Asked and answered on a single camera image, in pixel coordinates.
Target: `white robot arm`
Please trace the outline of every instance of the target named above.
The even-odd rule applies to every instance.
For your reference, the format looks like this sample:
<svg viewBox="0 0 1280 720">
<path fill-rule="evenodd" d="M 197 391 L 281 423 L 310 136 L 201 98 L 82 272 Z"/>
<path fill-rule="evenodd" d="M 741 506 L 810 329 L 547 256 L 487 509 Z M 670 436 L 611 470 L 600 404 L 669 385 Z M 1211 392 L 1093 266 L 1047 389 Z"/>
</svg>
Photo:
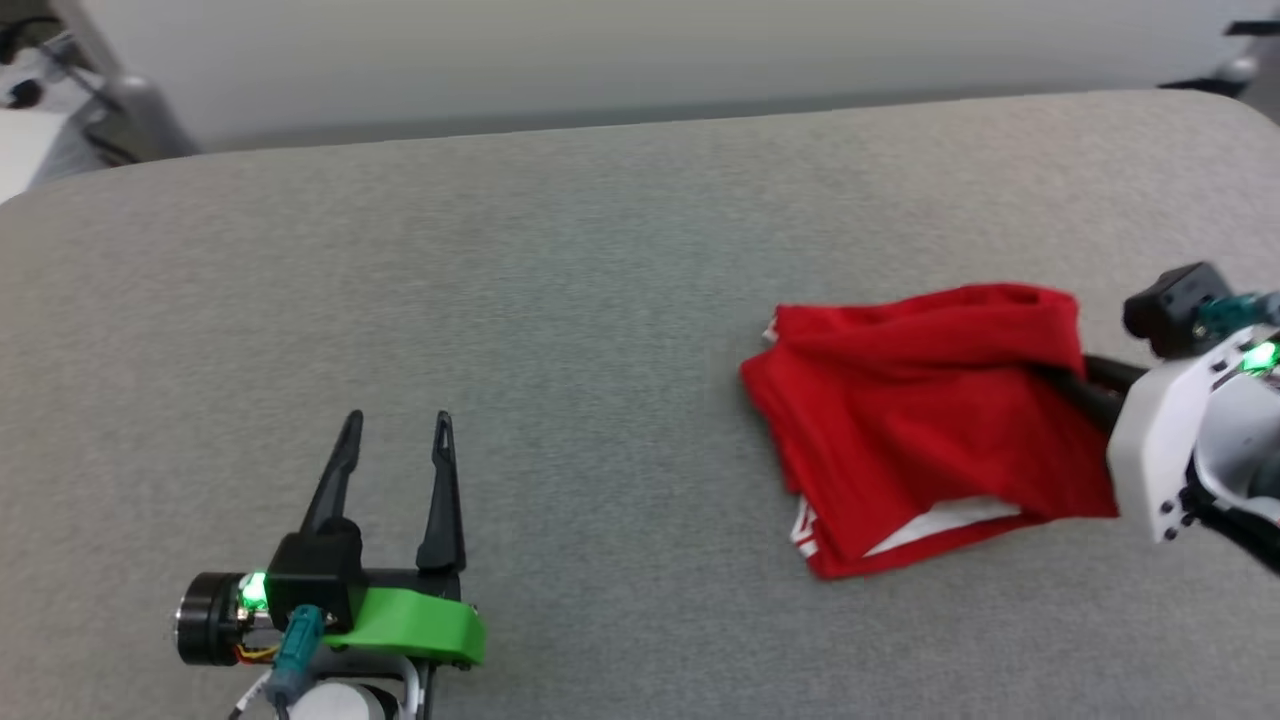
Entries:
<svg viewBox="0 0 1280 720">
<path fill-rule="evenodd" d="M 1123 402 L 1107 446 L 1121 518 L 1155 542 L 1199 521 L 1280 573 L 1280 296 L 1233 295 L 1199 263 L 1130 297 L 1125 325 L 1166 361 L 1102 382 Z"/>
</svg>

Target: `red cloth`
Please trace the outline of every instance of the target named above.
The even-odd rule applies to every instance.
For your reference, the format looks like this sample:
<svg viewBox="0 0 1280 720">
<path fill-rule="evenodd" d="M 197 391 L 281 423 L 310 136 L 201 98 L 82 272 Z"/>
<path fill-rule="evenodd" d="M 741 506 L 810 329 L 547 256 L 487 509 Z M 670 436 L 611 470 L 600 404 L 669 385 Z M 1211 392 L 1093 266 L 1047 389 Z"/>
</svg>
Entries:
<svg viewBox="0 0 1280 720">
<path fill-rule="evenodd" d="M 1020 284 L 780 306 L 777 343 L 741 372 L 787 489 L 817 515 L 813 571 L 876 573 L 1057 518 L 1116 516 L 1106 436 L 1030 369 L 1083 377 L 1076 311 L 1070 295 Z M 979 496 L 1020 512 L 868 555 L 936 502 Z"/>
</svg>

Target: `teal cable connector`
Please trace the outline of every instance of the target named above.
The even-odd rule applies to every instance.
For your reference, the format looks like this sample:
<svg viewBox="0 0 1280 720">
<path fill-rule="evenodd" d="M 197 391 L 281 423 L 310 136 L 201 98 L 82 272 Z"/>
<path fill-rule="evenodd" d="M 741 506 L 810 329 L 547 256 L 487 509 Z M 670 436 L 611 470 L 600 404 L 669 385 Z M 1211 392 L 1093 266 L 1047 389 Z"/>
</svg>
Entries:
<svg viewBox="0 0 1280 720">
<path fill-rule="evenodd" d="M 1280 292 L 1249 293 L 1211 300 L 1196 311 L 1197 331 L 1212 338 L 1225 338 L 1257 323 L 1280 323 Z"/>
<path fill-rule="evenodd" d="M 307 666 L 320 647 L 324 635 L 324 611 L 315 605 L 293 609 L 289 626 L 280 639 L 280 650 L 271 664 L 271 679 L 266 682 L 266 701 L 273 706 L 291 706 L 307 692 L 311 675 Z"/>
</svg>

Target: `gray couch cushion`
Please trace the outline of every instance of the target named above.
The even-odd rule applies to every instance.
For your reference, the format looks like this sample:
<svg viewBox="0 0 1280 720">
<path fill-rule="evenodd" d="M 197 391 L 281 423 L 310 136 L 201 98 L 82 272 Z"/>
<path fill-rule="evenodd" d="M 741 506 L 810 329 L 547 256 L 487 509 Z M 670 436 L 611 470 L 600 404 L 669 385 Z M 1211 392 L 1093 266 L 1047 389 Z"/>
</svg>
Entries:
<svg viewBox="0 0 1280 720">
<path fill-rule="evenodd" d="M 1197 530 L 1012 533 L 809 575 L 737 364 L 774 304 L 978 281 L 1120 302 L 1275 287 L 1280 131 L 1181 92 L 275 150 L 0 209 L 5 717 L 215 717 L 198 570 L 265 565 L 343 414 L 349 514 L 408 566 L 454 414 L 489 664 L 442 719 L 1274 715 L 1280 585 Z"/>
</svg>

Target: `white wall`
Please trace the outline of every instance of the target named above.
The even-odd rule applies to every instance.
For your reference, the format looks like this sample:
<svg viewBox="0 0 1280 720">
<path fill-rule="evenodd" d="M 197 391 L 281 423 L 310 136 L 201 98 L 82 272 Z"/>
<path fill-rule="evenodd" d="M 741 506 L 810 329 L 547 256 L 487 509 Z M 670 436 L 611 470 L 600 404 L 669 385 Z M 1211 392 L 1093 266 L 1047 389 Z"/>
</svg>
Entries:
<svg viewBox="0 0 1280 720">
<path fill-rule="evenodd" d="M 1274 0 L 63 0 L 202 149 L 1151 87 Z M 84 20 L 76 20 L 74 10 Z"/>
</svg>

